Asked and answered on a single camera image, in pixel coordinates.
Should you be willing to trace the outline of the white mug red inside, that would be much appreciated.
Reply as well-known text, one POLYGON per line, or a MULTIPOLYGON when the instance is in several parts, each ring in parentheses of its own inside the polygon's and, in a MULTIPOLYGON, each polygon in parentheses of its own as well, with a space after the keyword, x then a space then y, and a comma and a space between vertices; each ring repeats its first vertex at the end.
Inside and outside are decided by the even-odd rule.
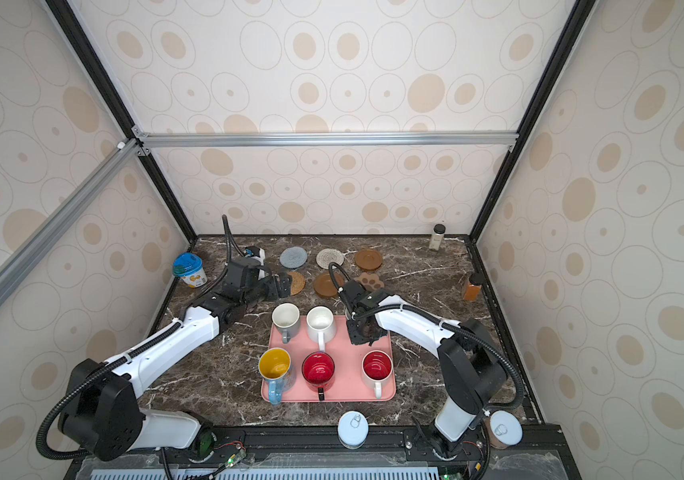
POLYGON ((372 350, 363 357, 361 368, 365 385, 374 392, 376 399, 381 400, 394 375, 391 356, 382 350, 372 350))

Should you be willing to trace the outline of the grey mug white inside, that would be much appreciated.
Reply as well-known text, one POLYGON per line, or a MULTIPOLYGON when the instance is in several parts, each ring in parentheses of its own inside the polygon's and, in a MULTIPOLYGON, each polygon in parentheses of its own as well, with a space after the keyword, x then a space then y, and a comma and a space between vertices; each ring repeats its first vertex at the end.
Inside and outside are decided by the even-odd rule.
POLYGON ((282 342, 288 344, 300 332, 300 310, 292 303, 282 303, 273 310, 272 322, 282 342))

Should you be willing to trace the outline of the light blue fabric coaster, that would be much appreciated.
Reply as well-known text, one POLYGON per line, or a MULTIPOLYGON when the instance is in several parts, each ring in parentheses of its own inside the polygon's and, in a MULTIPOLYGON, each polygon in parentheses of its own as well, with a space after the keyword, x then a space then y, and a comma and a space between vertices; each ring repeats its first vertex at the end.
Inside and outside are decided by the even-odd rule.
POLYGON ((280 264, 287 269, 298 269, 308 260, 307 251, 299 246, 285 249, 279 258, 280 264))

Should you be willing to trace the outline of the brown wooden round coaster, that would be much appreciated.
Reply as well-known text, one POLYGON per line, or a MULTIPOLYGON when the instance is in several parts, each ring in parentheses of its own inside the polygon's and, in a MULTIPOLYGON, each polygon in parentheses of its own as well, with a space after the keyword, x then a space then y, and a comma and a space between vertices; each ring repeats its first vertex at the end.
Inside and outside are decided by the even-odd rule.
POLYGON ((363 271, 376 271, 384 262, 383 255, 374 249, 360 250, 355 255, 355 264, 363 271))

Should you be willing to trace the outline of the white multicolour woven coaster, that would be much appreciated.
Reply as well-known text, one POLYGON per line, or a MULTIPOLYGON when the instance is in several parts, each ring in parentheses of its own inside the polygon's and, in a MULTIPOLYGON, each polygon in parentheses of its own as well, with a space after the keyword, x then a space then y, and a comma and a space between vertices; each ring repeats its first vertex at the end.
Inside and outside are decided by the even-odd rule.
POLYGON ((334 248, 325 248, 316 256, 316 263, 321 269, 327 270, 332 263, 342 265, 345 261, 344 254, 334 248))

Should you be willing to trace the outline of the paw shaped wooden coaster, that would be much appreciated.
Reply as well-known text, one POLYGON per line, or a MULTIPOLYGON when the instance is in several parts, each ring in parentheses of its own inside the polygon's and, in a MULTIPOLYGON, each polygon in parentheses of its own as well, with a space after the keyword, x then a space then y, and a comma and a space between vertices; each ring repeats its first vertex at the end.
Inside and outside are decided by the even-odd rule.
POLYGON ((369 292, 373 292, 384 287, 384 282, 374 272, 363 272, 356 278, 356 280, 360 282, 369 292))

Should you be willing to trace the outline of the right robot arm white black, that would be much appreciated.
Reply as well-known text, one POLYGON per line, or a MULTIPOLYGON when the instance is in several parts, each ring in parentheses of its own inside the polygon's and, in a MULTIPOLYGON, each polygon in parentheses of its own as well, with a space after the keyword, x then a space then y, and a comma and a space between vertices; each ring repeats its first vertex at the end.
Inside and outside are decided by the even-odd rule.
POLYGON ((430 426, 417 426, 439 458, 453 459, 465 432, 480 425, 486 413, 514 410, 523 403, 520 372, 478 321, 447 320, 384 290, 340 288, 338 296, 352 344, 371 344, 395 332, 439 360, 448 398, 430 426))

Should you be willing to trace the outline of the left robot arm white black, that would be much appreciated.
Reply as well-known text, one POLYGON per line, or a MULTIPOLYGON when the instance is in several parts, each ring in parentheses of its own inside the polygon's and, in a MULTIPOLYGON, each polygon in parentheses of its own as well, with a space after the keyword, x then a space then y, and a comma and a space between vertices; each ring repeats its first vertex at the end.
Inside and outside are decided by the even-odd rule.
POLYGON ((93 455, 115 460, 132 450, 171 448, 196 460, 209 458, 216 436, 203 417, 142 409, 138 399, 162 374, 225 332, 254 305, 289 297, 286 273, 233 283, 223 280, 194 298, 180 317, 122 354, 85 360, 71 373, 67 392, 44 417, 37 452, 50 460, 93 455))

